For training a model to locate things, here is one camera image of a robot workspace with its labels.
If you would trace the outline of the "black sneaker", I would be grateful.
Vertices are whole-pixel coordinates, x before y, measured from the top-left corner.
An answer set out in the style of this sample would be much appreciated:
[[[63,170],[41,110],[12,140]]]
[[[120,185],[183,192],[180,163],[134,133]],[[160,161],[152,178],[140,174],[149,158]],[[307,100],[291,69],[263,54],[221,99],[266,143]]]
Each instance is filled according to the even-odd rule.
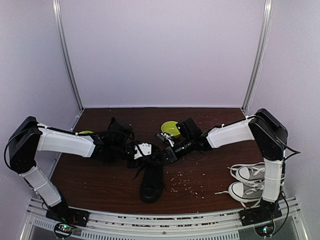
[[[127,144],[129,140],[133,141],[134,138],[135,134],[130,125],[116,120],[115,117],[111,118],[104,135],[104,139],[109,144],[124,145]]]
[[[164,164],[145,163],[137,160],[134,168],[138,168],[132,180],[136,179],[143,172],[143,178],[140,184],[139,196],[143,203],[153,204],[159,200],[163,193],[164,185]]]

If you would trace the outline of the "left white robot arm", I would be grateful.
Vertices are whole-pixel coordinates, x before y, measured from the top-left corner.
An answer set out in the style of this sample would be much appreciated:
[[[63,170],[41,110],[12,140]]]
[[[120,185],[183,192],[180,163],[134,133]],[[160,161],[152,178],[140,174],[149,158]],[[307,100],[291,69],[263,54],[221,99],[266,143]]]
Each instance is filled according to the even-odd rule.
[[[144,171],[139,194],[147,204],[156,202],[164,189],[162,154],[155,145],[136,141],[129,125],[113,117],[105,131],[70,132],[39,123],[29,116],[7,141],[4,163],[24,179],[61,222],[69,221],[72,211],[62,193],[38,166],[37,152],[57,152],[104,162],[126,160],[128,168],[139,168],[139,173]]]

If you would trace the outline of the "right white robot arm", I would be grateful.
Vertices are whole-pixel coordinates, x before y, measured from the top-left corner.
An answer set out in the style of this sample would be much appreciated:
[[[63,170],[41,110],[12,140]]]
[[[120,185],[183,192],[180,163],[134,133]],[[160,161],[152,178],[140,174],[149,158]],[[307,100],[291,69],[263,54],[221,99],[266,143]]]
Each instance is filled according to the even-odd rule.
[[[242,205],[262,201],[256,210],[259,220],[268,220],[275,212],[285,178],[284,163],[288,131],[265,108],[244,120],[227,125],[215,126],[202,132],[192,118],[176,124],[181,136],[164,151],[164,160],[174,163],[193,151],[211,151],[234,143],[255,141],[263,158],[254,164],[234,164],[229,167],[230,175],[236,179],[226,193]]]

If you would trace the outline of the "green bowl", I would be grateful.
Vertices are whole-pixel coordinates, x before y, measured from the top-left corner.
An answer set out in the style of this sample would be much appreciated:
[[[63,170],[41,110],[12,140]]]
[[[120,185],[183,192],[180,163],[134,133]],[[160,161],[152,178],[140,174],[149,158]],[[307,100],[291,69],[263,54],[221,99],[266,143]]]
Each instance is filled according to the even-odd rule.
[[[177,121],[166,121],[161,125],[160,129],[163,133],[173,135],[174,138],[179,138],[181,133],[176,126],[177,123]]]

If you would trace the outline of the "green plate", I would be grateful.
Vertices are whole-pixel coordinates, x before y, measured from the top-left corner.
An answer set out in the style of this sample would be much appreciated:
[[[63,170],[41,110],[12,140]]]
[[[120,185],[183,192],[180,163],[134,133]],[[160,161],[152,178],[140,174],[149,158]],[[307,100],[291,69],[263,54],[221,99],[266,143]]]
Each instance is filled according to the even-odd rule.
[[[80,131],[78,132],[78,135],[90,135],[90,134],[93,134],[94,132],[91,131],[91,130],[83,130],[83,131]]]

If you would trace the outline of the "grey sneaker rear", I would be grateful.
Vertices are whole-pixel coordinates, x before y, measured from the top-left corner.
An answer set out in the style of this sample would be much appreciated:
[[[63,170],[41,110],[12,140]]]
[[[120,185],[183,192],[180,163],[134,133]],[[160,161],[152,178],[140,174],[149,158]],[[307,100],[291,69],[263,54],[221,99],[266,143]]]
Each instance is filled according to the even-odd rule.
[[[228,168],[230,175],[242,183],[255,183],[265,178],[265,163],[255,164],[234,164]]]

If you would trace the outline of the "grey sneaker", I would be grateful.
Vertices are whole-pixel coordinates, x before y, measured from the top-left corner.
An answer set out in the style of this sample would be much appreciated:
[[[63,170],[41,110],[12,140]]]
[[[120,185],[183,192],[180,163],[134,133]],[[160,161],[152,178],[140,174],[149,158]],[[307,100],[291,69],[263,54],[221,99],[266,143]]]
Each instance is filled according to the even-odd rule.
[[[215,195],[229,194],[234,200],[241,203],[244,208],[254,208],[260,204],[265,185],[263,182],[240,181],[232,183],[227,190],[215,192]]]
[[[255,183],[265,178],[265,163],[255,164],[234,164],[228,168],[230,175],[242,183]]]

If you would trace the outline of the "grey sneaker front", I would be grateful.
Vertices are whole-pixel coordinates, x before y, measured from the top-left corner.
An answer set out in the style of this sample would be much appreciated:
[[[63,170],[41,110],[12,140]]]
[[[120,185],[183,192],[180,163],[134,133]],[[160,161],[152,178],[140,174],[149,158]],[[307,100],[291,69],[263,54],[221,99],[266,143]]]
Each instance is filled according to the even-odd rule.
[[[234,200],[241,203],[244,208],[254,208],[260,204],[265,185],[263,182],[240,181],[232,183],[227,190],[215,192],[215,195],[229,194]]]

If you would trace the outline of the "aluminium front rail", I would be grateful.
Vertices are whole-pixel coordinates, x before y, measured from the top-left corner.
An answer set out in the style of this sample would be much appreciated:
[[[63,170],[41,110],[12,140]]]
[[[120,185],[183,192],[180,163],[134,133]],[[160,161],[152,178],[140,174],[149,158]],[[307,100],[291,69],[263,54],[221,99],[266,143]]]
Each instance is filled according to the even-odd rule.
[[[172,215],[86,209],[86,226],[77,226],[66,240],[309,240],[296,198],[287,198],[287,203],[288,218],[272,238],[260,237],[256,232],[272,220],[244,226],[241,209]],[[59,240],[54,234],[57,221],[46,218],[46,212],[42,201],[31,198],[18,240]]]

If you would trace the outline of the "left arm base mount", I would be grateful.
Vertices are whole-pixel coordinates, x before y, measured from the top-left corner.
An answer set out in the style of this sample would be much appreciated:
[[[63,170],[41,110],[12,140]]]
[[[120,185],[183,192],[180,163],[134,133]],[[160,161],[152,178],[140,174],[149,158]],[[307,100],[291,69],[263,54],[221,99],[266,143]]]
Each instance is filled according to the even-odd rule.
[[[88,211],[69,207],[66,211],[54,211],[53,208],[49,208],[45,214],[46,218],[57,222],[54,224],[53,233],[59,239],[69,238],[79,227],[86,227],[89,216]]]

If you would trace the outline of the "right aluminium frame post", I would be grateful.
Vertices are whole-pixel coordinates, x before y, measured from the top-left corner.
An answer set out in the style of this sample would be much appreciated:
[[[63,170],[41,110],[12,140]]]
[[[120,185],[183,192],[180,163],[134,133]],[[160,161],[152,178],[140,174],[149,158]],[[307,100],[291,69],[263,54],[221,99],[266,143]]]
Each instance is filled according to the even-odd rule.
[[[244,101],[241,107],[243,113],[248,114],[250,112],[250,106],[253,102],[254,95],[258,86],[258,81],[262,69],[262,61],[264,53],[267,49],[268,39],[270,35],[270,25],[272,21],[273,0],[264,1],[264,9],[262,22],[260,27],[260,34],[256,49],[256,54],[253,62],[253,67],[249,79],[249,84],[244,97]]]

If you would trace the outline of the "aluminium frame post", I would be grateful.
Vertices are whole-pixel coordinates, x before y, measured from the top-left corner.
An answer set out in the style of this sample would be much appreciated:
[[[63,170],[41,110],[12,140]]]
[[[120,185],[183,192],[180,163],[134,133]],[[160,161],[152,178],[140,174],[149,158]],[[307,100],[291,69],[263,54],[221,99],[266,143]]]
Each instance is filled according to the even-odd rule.
[[[81,101],[80,93],[76,84],[74,72],[72,69],[71,59],[68,51],[67,40],[64,31],[63,17],[61,12],[61,3],[59,0],[52,1],[53,13],[55,17],[56,27],[59,35],[60,46],[62,51],[63,62],[66,69],[67,78],[71,87],[73,97],[75,99],[78,110],[81,112],[84,110],[83,103]]]
[[[244,97],[244,101],[241,107],[243,113],[248,114],[250,112],[250,106],[253,102],[254,95],[258,86],[258,81],[262,69],[262,61],[264,53],[267,49],[268,39],[270,35],[270,25],[272,21],[273,0],[264,1],[264,9],[262,22],[260,27],[260,34],[256,49],[256,54],[253,62],[253,67],[249,79],[249,84]]]

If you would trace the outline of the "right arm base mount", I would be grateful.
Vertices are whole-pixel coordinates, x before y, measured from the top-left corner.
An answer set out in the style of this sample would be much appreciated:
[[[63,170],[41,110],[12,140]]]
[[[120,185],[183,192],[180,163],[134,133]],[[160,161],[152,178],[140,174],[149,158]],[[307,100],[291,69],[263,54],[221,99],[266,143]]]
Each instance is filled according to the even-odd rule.
[[[246,208],[239,212],[243,227],[253,226],[255,233],[262,238],[270,238],[276,232],[275,219],[282,216],[279,205]]]

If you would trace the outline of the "left aluminium frame post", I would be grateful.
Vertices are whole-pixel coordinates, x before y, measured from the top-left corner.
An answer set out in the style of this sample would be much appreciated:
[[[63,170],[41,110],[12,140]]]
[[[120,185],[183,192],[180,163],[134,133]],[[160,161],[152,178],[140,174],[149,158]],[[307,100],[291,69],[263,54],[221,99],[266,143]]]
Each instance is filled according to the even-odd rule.
[[[63,17],[61,12],[61,3],[59,0],[52,1],[53,13],[55,17],[56,27],[59,35],[60,46],[62,51],[63,62],[66,69],[67,78],[71,87],[73,97],[75,99],[78,110],[81,112],[84,110],[83,103],[81,101],[80,93],[76,84],[74,72],[72,69],[71,59],[68,51],[67,40],[64,31]]]

